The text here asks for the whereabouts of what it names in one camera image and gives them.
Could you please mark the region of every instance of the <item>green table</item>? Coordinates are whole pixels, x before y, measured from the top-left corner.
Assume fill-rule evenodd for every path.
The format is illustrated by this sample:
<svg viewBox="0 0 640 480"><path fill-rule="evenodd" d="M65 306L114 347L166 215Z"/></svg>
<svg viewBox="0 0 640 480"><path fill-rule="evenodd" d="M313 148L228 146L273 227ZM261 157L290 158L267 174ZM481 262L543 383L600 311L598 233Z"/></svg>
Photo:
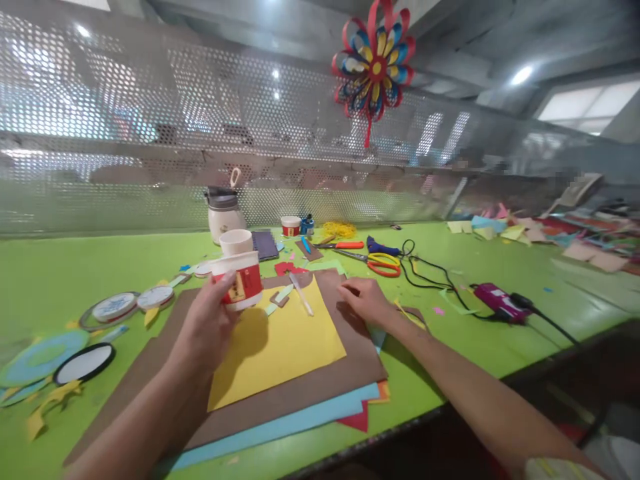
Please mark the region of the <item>green table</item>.
<svg viewBox="0 0 640 480"><path fill-rule="evenodd" d="M506 245L499 239L487 242L473 235L453 235L444 223L405 225L402 231L388 227L360 230L358 238L364 241L367 235L392 247L414 239L415 252L422 258L461 273L451 274L456 284L490 281L506 291L522 293L580 340L631 317L628 311L554 275L551 258L560 256L560 249L550 245L529 248L520 243ZM315 239L322 236L321 229L317 229ZM296 265L302 266L304 260L293 242L285 244L296 252ZM218 251L208 233L2 241L2 353L6 354L17 341L64 331L67 322L77 319L102 298L121 291L144 291L162 279L170 280L181 265L194 265L204 260L204 255L210 258ZM290 253L282 254L279 261L286 261L289 256ZM375 275L364 263L335 252L326 252L320 261L333 259L342 262L349 276ZM261 264L262 274L274 276L275 263ZM434 269L425 265L418 268L431 278L442 279ZM531 318L532 328L486 323L457 314L438 295L438 290L412 287L404 277L375 277L390 300L397 297L403 305L420 308L436 337L496 377L504 377L569 346L564 337L536 317ZM201 283L202 280L193 278L177 290L196 288ZM442 308L445 315L434 314L434 307ZM72 398L64 412L55 410L48 415L49 431L34 442L27 442L26 419L37 402L21 402L0 410L0 465L5 473L11 472L12 478L21 479L58 476L62 460L146 341L158 335L168 315L168 310L162 312L150 331L144 330L142 315L129 320L131 330L114 342L117 355L111 366L88 382L82 396ZM190 467L170 477L278 478L445 402L420 366L393 338L387 338L381 358L389 372L391 402L371 406L368 435L331 423ZM228 465L236 455L239 461Z"/></svg>

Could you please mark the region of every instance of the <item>paper flower decoration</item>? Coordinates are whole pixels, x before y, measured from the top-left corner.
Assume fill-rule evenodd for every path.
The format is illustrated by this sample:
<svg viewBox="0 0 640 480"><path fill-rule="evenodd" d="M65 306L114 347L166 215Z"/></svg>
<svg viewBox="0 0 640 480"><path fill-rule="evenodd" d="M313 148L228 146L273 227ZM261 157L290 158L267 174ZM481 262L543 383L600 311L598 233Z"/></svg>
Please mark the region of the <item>paper flower decoration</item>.
<svg viewBox="0 0 640 480"><path fill-rule="evenodd" d="M378 27L376 13L382 8L383 26ZM369 121L365 148L369 147L372 122L380 120L385 107L402 103L402 86L411 84L413 69L406 62L415 52L415 40L406 37L409 10L393 14L391 0L375 0L369 10L369 22L352 18L342 30L345 49L333 57L334 75L346 78L335 91L335 100L345 104L348 117L365 115ZM347 38L347 28L354 23L358 30Z"/></svg>

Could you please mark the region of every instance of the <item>yellow yarn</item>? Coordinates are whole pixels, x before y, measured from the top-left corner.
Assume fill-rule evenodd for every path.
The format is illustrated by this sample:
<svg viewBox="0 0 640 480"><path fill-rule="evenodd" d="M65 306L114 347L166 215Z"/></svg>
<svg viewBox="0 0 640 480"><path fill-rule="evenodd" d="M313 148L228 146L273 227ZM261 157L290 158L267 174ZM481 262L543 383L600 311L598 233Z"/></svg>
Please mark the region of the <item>yellow yarn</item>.
<svg viewBox="0 0 640 480"><path fill-rule="evenodd" d="M346 222L326 222L322 228L327 236L335 235L340 238L354 238L357 232L352 223Z"/></svg>

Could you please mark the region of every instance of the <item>perforated metal panel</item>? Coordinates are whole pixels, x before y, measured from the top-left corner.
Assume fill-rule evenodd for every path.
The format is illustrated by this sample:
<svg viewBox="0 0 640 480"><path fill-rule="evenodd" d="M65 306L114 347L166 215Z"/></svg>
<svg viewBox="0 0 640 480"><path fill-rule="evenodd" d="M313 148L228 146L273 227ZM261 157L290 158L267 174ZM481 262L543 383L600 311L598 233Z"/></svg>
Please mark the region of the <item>perforated metal panel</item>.
<svg viewBox="0 0 640 480"><path fill-rule="evenodd" d="M432 219L466 173L551 177L598 139L408 91L374 124L328 65L50 0L0 1L0 234L206 228L204 185L243 170L250 225Z"/></svg>

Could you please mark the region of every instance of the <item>yellow-handled scissors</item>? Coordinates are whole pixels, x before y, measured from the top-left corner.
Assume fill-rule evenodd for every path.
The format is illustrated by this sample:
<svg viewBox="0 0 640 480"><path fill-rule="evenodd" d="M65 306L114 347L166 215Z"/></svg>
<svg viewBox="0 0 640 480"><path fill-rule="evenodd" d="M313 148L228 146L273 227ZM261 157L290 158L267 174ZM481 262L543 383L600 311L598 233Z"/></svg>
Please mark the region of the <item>yellow-handled scissors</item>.
<svg viewBox="0 0 640 480"><path fill-rule="evenodd" d="M383 277L396 278L400 276L400 260L387 255L386 253L370 253L368 255L361 255L359 253L352 253L345 250L336 249L335 251L365 262L371 270Z"/></svg>

